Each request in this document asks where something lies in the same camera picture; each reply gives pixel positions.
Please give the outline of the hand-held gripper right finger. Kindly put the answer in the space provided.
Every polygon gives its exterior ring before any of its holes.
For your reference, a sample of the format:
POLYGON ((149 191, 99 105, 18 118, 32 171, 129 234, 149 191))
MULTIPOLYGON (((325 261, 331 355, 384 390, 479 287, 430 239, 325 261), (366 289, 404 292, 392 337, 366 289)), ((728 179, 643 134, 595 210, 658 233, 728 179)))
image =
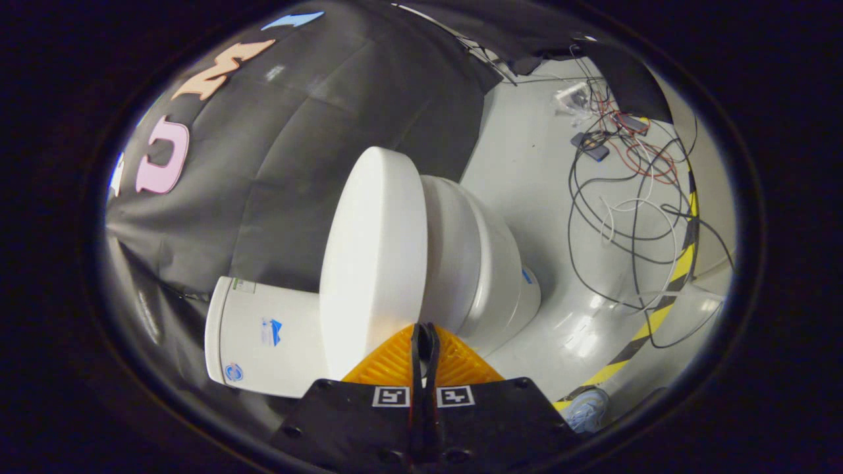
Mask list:
POLYGON ((531 378, 505 378, 453 333, 422 325, 425 462, 448 473, 523 473, 582 444, 531 378))

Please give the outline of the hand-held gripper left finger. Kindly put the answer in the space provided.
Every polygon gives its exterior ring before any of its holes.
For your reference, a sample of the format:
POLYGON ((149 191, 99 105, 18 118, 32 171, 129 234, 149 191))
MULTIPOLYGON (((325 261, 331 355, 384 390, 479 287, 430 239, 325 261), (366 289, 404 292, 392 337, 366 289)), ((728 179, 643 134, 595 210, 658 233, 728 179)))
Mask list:
POLYGON ((331 473, 404 473, 418 444, 425 327, 406 327, 343 380, 313 381, 271 446, 331 473))

